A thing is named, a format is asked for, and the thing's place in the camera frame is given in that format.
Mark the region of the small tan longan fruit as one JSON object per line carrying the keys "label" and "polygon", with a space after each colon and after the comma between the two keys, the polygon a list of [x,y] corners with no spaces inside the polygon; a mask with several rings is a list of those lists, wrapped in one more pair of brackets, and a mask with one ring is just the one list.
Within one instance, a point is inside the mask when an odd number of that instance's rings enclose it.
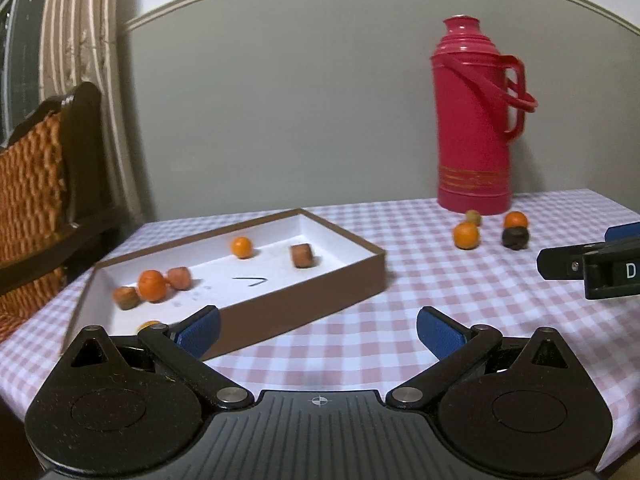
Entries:
{"label": "small tan longan fruit", "polygon": [[465,220],[473,223],[474,226],[481,226],[483,224],[482,215],[475,209],[470,209],[465,213]]}

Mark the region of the small orange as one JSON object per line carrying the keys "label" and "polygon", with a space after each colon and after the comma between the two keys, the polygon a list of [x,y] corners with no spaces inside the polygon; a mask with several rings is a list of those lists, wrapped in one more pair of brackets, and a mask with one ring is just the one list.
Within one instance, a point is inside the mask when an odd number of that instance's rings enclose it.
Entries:
{"label": "small orange", "polygon": [[247,259],[254,254],[254,245],[247,236],[237,236],[231,241],[230,250],[236,258]]}

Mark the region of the wicker wooden chair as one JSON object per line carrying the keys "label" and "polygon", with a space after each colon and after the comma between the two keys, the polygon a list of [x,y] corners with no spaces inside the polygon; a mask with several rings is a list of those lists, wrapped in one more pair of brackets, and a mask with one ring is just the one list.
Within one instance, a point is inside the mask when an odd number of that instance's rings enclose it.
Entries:
{"label": "wicker wooden chair", "polygon": [[51,96],[1,151],[1,337],[8,339],[113,240],[101,92],[85,81]]}

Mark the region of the brown white shallow box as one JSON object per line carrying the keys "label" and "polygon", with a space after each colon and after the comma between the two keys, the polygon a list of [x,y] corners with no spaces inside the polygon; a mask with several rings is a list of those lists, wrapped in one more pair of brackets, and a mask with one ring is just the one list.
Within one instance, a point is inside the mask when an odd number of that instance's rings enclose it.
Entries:
{"label": "brown white shallow box", "polygon": [[[253,242],[250,258],[232,255],[237,236]],[[312,248],[314,266],[297,269],[290,246],[303,243]],[[386,287],[385,257],[383,248],[303,209],[179,238],[96,264],[61,347],[68,348],[87,325],[128,336],[144,322],[180,322],[211,304],[220,312],[221,334],[204,358],[222,356],[379,294]],[[143,271],[165,273],[177,266],[190,270],[190,289],[127,311],[114,303],[114,290],[136,286]]]}

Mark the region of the pink checkered tablecloth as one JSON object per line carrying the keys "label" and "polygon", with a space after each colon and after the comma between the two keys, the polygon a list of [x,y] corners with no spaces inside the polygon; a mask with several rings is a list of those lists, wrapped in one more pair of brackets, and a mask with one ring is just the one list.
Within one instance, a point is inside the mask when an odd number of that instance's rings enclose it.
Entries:
{"label": "pink checkered tablecloth", "polygon": [[451,231],[459,218],[434,200],[320,207],[319,216],[385,250],[386,291],[214,359],[214,367],[254,391],[388,390],[433,362],[416,338],[416,312],[424,306],[508,336],[552,326],[612,412],[603,463],[613,463],[639,439],[639,301],[587,300],[581,282],[541,278],[536,257],[545,247],[596,242],[610,226],[639,216],[590,190],[523,194],[514,207],[529,221],[529,245],[519,252],[501,245],[498,217],[484,220],[479,248],[455,248]]}

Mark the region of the dark chestnut fruit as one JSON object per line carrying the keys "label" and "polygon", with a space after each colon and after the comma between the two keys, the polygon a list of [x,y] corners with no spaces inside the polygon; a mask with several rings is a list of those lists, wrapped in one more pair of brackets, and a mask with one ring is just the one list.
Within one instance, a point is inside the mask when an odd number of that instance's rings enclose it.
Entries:
{"label": "dark chestnut fruit", "polygon": [[502,231],[501,243],[511,250],[522,250],[528,246],[529,230],[525,226],[512,226]]}

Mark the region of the large orange tangerine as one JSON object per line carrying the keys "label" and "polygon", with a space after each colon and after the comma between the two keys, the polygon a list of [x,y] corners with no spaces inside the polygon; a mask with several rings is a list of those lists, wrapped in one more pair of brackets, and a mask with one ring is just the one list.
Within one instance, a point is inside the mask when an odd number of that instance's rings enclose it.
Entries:
{"label": "large orange tangerine", "polygon": [[463,250],[473,250],[480,244],[480,229],[469,221],[463,221],[452,229],[454,246]]}

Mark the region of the red thermos flask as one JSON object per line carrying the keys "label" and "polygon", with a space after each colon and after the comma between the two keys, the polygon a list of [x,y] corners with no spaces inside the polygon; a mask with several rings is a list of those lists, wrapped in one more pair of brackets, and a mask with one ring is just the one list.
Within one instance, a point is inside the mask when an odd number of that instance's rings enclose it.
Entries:
{"label": "red thermos flask", "polygon": [[480,20],[455,15],[432,56],[440,206],[483,216],[511,206],[510,144],[538,103],[524,63],[499,52]]}

